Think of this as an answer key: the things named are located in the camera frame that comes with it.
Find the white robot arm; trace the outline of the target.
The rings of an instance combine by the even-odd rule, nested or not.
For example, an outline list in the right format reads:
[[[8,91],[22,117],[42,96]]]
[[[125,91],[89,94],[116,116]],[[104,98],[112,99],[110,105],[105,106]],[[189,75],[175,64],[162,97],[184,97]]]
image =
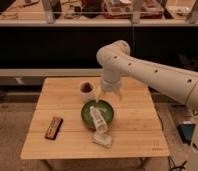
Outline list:
[[[106,92],[121,95],[121,76],[127,75],[198,111],[198,72],[131,57],[130,46],[124,40],[103,46],[96,58],[102,66],[97,98]],[[191,147],[185,171],[198,171],[198,120]]]

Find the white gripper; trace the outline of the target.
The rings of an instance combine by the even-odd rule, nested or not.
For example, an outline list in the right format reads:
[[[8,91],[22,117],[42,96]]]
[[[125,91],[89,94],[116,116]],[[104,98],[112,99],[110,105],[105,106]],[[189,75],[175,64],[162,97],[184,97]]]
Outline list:
[[[117,92],[116,94],[117,94],[118,99],[120,101],[122,100],[122,94],[119,91],[120,88],[121,88],[121,81],[111,82],[111,81],[105,80],[104,78],[101,78],[100,85],[101,85],[101,89],[104,92]],[[99,89],[97,91],[96,101],[99,101],[100,98],[103,96],[102,95],[103,94],[103,91],[101,89]]]

